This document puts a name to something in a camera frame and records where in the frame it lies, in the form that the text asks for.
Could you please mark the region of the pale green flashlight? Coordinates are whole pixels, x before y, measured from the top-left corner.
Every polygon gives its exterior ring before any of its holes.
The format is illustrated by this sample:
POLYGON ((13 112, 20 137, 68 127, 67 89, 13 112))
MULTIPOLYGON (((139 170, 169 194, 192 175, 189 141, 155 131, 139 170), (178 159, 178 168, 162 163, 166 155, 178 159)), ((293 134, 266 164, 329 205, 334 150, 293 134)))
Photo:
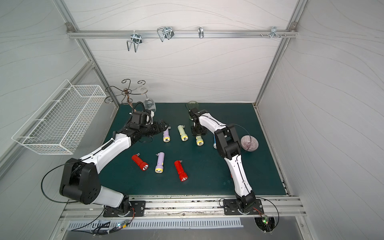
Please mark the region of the pale green flashlight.
POLYGON ((179 134, 180 134, 180 137, 181 137, 181 140, 183 142, 187 141, 189 139, 188 135, 186 134, 185 132, 185 126, 183 125, 178 125, 178 131, 179 131, 179 134))
POLYGON ((202 146, 204 144, 204 140, 202 136, 196 136, 196 143, 197 143, 197 146, 202 146))

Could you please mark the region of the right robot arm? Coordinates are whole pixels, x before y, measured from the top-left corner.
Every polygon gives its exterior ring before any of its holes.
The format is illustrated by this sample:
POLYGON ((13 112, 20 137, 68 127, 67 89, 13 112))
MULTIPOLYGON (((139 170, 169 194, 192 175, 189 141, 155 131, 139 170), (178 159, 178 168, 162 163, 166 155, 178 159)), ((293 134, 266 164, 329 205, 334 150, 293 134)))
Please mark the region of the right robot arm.
POLYGON ((250 213, 257 204, 257 197, 243 167, 242 146, 235 126, 221 123, 207 111, 197 108, 190 109, 189 116, 193 121, 191 131, 194 136, 203 136, 208 131, 214 134, 217 151, 226 161, 234 181, 238 211, 243 215, 250 213))

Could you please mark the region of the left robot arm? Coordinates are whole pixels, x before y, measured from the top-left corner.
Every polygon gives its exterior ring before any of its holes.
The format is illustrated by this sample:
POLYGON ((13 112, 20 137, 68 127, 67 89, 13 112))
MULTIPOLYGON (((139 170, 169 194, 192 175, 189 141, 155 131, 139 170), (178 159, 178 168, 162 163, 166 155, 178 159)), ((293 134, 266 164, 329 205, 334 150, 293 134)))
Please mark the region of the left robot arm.
POLYGON ((143 137, 154 136, 169 128, 164 121, 143 126, 127 123, 113 137, 80 159, 69 159, 63 164, 64 170, 59 187, 61 196, 84 205, 97 204, 111 210, 114 216, 125 217, 132 208, 129 196, 103 187, 99 174, 115 157, 130 148, 143 137))

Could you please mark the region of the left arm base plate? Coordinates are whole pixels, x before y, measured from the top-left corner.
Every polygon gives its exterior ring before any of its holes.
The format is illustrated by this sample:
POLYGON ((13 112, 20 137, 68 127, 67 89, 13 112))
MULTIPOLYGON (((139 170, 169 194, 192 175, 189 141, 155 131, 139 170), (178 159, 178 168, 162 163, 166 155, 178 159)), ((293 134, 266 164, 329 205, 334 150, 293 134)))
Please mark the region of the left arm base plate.
POLYGON ((125 209, 105 207, 103 217, 105 218, 125 218, 125 217, 143 217, 146 207, 145 201, 130 200, 127 202, 128 207, 125 209))

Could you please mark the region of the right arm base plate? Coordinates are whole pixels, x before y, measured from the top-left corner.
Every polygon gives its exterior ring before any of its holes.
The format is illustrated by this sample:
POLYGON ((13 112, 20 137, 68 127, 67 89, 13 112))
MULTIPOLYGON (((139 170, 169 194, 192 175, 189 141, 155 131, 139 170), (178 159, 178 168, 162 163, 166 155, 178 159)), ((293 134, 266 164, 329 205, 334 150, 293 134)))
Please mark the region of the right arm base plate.
POLYGON ((226 216, 235 216, 235 215, 263 215, 264 208, 260 199, 256 199, 256 203, 252 206, 249 212, 242 213, 237 206, 236 199, 220 199, 219 205, 224 209, 224 214, 226 216))

